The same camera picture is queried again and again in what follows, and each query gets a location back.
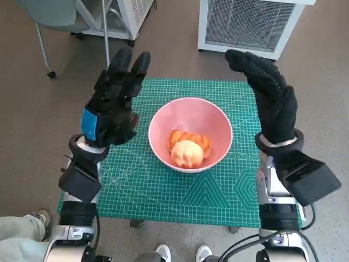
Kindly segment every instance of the black glove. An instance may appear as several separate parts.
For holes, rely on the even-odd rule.
[[[233,71],[246,75],[256,96],[264,137],[273,144],[293,139],[297,100],[293,87],[287,85],[278,68],[249,52],[228,50],[225,59]]]
[[[124,144],[137,134],[134,130],[139,116],[132,112],[132,99],[142,88],[151,56],[143,52],[128,72],[131,58],[132,51],[122,48],[94,86],[95,92],[81,120],[82,132],[90,146]]]

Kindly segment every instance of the robotic arm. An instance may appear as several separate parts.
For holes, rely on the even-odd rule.
[[[301,152],[304,137],[294,128],[297,100],[293,87],[286,84],[277,67],[248,52],[228,50],[225,58],[233,71],[246,75],[261,122],[262,132],[255,136],[260,149],[256,185],[261,228],[260,239],[254,244],[261,243],[264,249],[257,253],[256,261],[309,262],[306,242],[318,261],[299,227],[297,205],[302,214],[301,206],[325,197],[341,183],[324,162]],[[219,261],[227,261],[243,249],[228,250]]]
[[[64,192],[63,205],[44,261],[112,261],[95,255],[99,240],[97,202],[101,189],[98,170],[110,145],[124,144],[136,135],[139,116],[132,111],[132,99],[142,88],[151,56],[143,52],[128,72],[131,58],[131,50],[123,48],[108,70],[102,71],[94,94],[83,110],[83,134],[69,140],[73,156],[58,183]],[[94,217],[97,218],[97,237],[90,247],[95,235]]]

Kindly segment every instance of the chair leg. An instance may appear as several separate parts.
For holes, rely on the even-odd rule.
[[[43,54],[45,65],[46,65],[47,69],[49,70],[47,75],[49,76],[49,78],[56,78],[55,71],[51,70],[51,68],[49,66],[49,63],[47,62],[46,51],[45,51],[44,42],[43,42],[43,36],[41,35],[40,27],[39,27],[38,23],[35,23],[35,26],[37,28],[37,33],[38,33],[40,47],[41,47],[41,53]]]
[[[102,11],[103,11],[105,58],[106,58],[107,69],[108,69],[109,64],[110,64],[110,57],[109,57],[108,30],[107,30],[107,19],[106,19],[106,13],[105,13],[104,0],[102,0]]]

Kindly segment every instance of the bread roll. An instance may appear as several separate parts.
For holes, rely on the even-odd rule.
[[[203,150],[192,141],[182,140],[173,147],[171,158],[180,168],[198,168],[203,160]]]
[[[172,131],[169,138],[169,149],[172,150],[175,144],[182,140],[190,140],[197,143],[203,150],[203,158],[209,157],[212,141],[205,135],[190,134],[181,130],[175,129]]]

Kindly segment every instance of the gray floor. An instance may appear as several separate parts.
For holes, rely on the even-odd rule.
[[[243,79],[229,70],[223,54],[198,53],[199,0],[158,0],[143,25],[134,55],[152,53],[149,77]],[[349,29],[347,0],[318,0],[306,7],[277,65],[299,102],[297,127],[306,137],[304,151],[322,159],[343,187],[321,200],[318,221],[307,234],[322,261],[349,261]],[[39,207],[56,208],[59,169],[67,162],[68,139],[79,132],[82,108],[104,66],[98,37],[79,41],[66,33],[44,31],[47,53],[58,79],[45,75],[33,22],[15,5],[0,5],[0,183],[1,216],[20,216]],[[111,40],[111,54],[124,41]],[[147,223],[129,229],[123,219],[102,219],[100,251],[116,261],[170,245],[173,261],[193,261],[205,243],[215,254],[239,238],[224,227]],[[254,252],[232,261],[254,260]]]

